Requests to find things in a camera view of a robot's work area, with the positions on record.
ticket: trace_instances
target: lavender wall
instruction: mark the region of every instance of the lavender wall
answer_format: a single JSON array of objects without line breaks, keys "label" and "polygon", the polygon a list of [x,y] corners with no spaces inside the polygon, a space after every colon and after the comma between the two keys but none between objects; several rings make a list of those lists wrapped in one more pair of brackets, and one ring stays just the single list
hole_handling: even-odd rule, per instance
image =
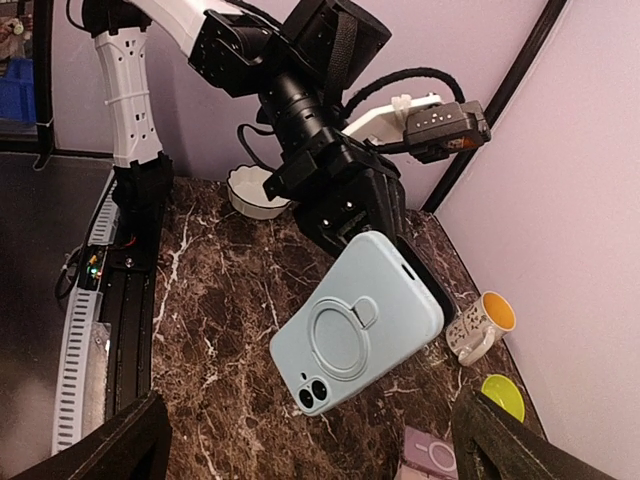
[{"label": "lavender wall", "polygon": [[438,217],[482,289],[549,439],[640,471],[640,3],[570,3]]},{"label": "lavender wall", "polygon": [[[360,0],[359,3],[393,31],[393,38],[354,90],[392,70],[426,65],[449,71],[458,78],[468,98],[486,104],[545,2]],[[255,4],[284,19],[296,1],[259,0]],[[56,2],[53,36],[57,144],[64,149],[110,151],[110,127],[93,45],[85,34],[67,24],[62,0]],[[150,37],[147,59],[152,106],[167,152],[183,174],[224,179],[230,169],[248,162],[235,138],[235,128],[238,123],[255,118],[257,100],[233,100],[209,87],[188,67],[178,48],[157,25],[151,28]],[[372,97],[359,112],[388,103],[392,95],[421,96],[428,91],[451,98],[436,81],[409,81],[402,88],[391,87]],[[268,161],[278,163],[280,150],[275,142],[261,138],[252,142]],[[409,204],[421,205],[446,163],[425,167],[410,157],[396,160],[403,172]]]}]

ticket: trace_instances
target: mug handle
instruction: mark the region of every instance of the mug handle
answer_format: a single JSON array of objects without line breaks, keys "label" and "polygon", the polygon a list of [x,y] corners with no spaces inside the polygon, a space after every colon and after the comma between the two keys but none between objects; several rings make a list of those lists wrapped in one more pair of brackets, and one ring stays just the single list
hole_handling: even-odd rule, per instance
[{"label": "mug handle", "polygon": [[476,363],[484,354],[486,354],[489,349],[493,346],[493,343],[496,341],[496,331],[493,327],[487,328],[484,332],[484,339],[482,343],[476,347],[475,350],[467,353],[466,351],[460,352],[460,357],[458,361],[463,367],[469,367]]}]

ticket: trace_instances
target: white ceramic bowl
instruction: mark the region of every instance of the white ceramic bowl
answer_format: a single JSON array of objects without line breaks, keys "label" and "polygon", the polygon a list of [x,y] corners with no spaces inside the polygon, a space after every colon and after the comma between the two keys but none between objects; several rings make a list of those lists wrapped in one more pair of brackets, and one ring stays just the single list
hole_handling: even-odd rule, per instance
[{"label": "white ceramic bowl", "polygon": [[269,201],[262,184],[270,172],[258,166],[242,165],[229,173],[229,200],[242,215],[256,220],[271,220],[284,212],[290,200],[276,197]]}]

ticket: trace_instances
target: coffee mug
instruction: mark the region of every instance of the coffee mug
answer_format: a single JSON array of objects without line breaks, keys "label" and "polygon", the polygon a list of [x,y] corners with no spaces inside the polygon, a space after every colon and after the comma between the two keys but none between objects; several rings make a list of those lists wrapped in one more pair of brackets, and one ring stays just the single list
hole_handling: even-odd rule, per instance
[{"label": "coffee mug", "polygon": [[447,343],[465,367],[516,328],[516,314],[502,296],[485,292],[447,328]]}]

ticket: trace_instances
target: yellow-green lid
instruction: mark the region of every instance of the yellow-green lid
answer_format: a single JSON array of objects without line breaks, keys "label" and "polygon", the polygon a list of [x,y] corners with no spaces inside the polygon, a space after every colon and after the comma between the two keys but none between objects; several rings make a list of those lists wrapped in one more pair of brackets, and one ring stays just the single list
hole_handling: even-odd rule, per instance
[{"label": "yellow-green lid", "polygon": [[482,393],[524,422],[524,400],[520,390],[510,379],[504,375],[489,375],[482,384]]}]

